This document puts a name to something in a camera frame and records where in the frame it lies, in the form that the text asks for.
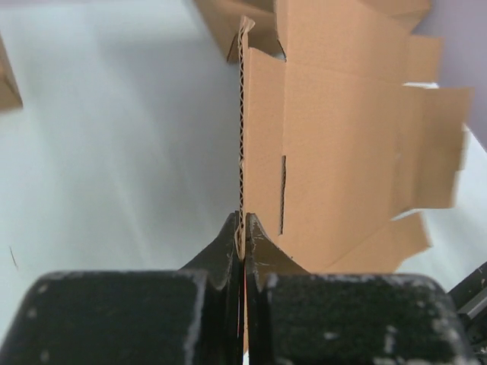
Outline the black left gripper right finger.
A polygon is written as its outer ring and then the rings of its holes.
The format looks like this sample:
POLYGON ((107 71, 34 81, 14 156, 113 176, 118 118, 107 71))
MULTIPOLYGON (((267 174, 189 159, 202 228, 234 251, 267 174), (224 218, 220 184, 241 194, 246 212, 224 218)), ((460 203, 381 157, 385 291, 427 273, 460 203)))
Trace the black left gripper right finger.
POLYGON ((251 364, 473 364, 451 298, 421 275, 311 274, 246 217, 251 364))

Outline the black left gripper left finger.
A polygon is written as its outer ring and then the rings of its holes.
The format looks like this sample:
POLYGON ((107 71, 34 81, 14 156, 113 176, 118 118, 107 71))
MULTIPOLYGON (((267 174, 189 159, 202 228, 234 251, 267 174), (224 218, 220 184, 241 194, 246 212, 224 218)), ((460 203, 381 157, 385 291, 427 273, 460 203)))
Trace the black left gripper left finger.
POLYGON ((26 292, 3 364, 238 364, 237 214, 182 268, 54 271, 26 292))

